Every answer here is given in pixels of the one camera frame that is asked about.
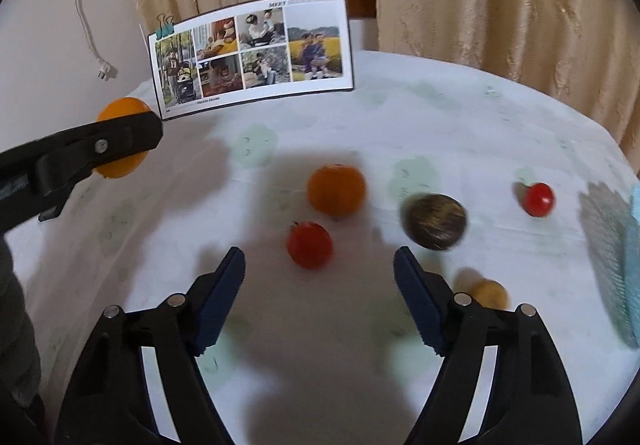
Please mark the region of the grey gloved left hand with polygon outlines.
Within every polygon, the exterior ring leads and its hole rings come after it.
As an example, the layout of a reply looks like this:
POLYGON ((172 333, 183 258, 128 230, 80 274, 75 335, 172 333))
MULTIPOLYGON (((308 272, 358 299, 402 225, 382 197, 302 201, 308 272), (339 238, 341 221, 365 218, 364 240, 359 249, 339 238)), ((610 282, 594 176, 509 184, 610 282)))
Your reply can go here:
POLYGON ((38 394, 41 367, 35 329, 14 273, 12 254, 1 237, 1 384, 15 402, 28 407, 38 394))

